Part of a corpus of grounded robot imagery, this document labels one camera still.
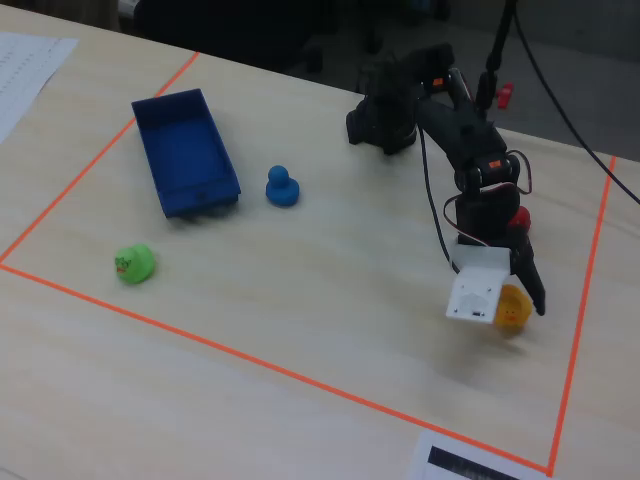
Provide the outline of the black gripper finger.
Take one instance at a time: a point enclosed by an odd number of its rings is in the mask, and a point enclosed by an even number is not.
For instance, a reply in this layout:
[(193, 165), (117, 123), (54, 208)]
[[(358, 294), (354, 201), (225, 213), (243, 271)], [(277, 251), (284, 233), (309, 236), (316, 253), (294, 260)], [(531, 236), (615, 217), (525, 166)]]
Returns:
[(546, 313), (546, 291), (534, 261), (534, 251), (524, 228), (509, 230), (511, 273), (515, 275), (531, 297), (539, 316)]

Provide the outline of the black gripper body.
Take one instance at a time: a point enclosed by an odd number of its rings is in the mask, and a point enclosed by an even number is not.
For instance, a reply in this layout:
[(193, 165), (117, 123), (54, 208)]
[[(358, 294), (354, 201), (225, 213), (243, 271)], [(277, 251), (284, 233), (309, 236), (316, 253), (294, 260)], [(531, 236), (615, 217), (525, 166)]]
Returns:
[(472, 237), (458, 234), (462, 244), (490, 246), (516, 250), (521, 246), (521, 228), (509, 222), (520, 207), (520, 193), (516, 187), (498, 187), (471, 197), (456, 200), (457, 228)]

